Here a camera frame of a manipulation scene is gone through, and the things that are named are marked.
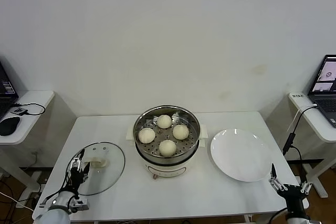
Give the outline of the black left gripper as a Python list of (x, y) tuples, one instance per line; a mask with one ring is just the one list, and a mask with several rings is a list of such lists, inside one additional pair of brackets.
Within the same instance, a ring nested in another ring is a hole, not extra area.
[(80, 185), (88, 179), (88, 174), (90, 171), (90, 163), (87, 163), (83, 170), (81, 170), (82, 158), (84, 156), (85, 150), (82, 149), (75, 157), (71, 160), (71, 170), (68, 185), (74, 191), (78, 191)]

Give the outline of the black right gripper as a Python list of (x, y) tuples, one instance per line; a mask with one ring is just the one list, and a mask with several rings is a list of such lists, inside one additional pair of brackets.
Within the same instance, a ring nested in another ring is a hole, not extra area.
[(300, 186), (283, 184), (277, 177), (274, 164), (271, 165), (269, 182), (278, 195), (286, 201), (289, 212), (304, 212), (303, 200), (309, 195), (311, 183), (301, 182)]

